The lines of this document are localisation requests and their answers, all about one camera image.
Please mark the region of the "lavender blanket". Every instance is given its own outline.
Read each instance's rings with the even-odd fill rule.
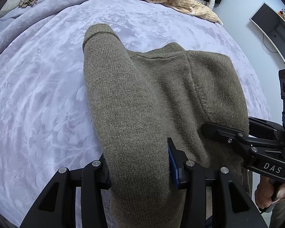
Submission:
[[[228,55],[250,116],[270,119],[248,59],[219,25],[139,0],[39,0],[0,19],[0,213],[20,226],[60,167],[84,167],[102,153],[83,76],[89,26],[107,23],[132,51],[177,42]],[[108,193],[104,207],[114,227]],[[77,198],[77,226],[81,226]]]

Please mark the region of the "camera lens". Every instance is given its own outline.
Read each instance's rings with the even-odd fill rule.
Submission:
[[[285,93],[285,82],[282,82],[282,92]]]

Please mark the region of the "television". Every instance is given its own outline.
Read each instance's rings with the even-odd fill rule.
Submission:
[[[282,16],[263,3],[250,20],[274,45],[285,63],[285,20]]]

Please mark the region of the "knit sweater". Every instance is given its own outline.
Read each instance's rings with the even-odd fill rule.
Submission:
[[[248,132],[244,94],[227,56],[185,51],[176,43],[146,53],[128,51],[105,24],[87,30],[83,51],[87,96],[110,171],[110,209],[118,227],[180,226],[185,190],[172,184],[167,137],[203,167],[228,167],[250,192],[241,157],[200,131],[209,121]]]

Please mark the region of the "metal pin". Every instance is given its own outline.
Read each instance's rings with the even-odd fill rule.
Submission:
[[[229,169],[227,167],[222,167],[221,172],[227,174],[229,172]]]
[[[61,168],[58,170],[58,172],[61,173],[61,174],[65,173],[66,171],[67,171],[67,170],[66,170],[65,167],[61,167]]]
[[[92,165],[97,167],[97,166],[100,166],[101,162],[99,160],[95,160],[92,162]]]
[[[186,162],[186,165],[187,165],[187,166],[194,166],[194,165],[195,165],[195,162],[194,162],[193,160],[188,160],[188,161]]]

